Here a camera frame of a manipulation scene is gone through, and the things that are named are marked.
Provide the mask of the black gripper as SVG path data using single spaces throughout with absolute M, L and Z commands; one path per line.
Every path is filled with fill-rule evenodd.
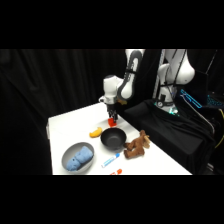
M 113 113 L 116 111 L 117 105 L 116 104 L 107 104 L 107 112 L 110 113 L 109 118 L 113 119 Z M 118 120 L 118 114 L 114 113 L 114 121 Z

